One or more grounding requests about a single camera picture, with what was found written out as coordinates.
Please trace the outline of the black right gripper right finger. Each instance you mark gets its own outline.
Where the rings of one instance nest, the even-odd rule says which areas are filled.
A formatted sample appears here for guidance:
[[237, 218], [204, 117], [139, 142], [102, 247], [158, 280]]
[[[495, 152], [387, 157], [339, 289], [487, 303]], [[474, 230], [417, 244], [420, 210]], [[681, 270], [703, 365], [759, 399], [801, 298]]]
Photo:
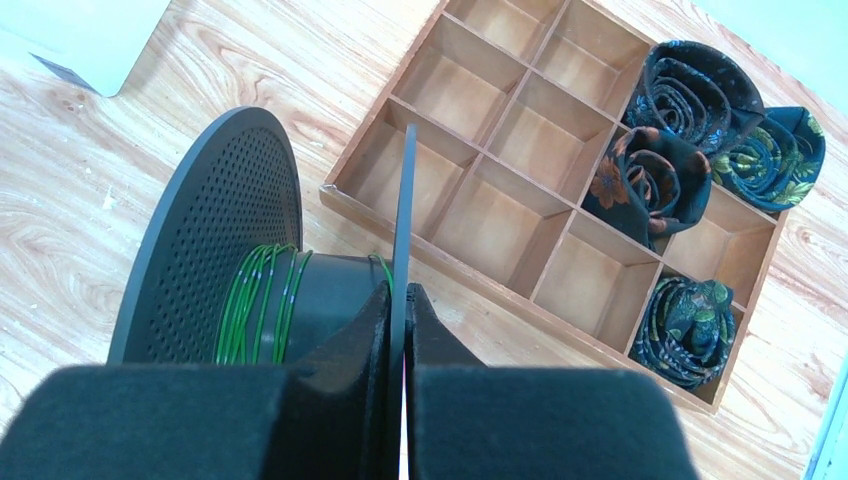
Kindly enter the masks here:
[[629, 369], [495, 367], [407, 290], [414, 479], [694, 479], [675, 409]]

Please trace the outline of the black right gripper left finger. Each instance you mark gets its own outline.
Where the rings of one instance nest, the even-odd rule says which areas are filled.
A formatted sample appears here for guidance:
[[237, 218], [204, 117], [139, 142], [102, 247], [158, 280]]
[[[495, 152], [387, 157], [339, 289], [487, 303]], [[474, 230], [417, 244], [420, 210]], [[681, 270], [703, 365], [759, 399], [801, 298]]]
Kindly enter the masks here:
[[389, 292], [284, 366], [77, 366], [28, 397], [5, 479], [379, 479]]

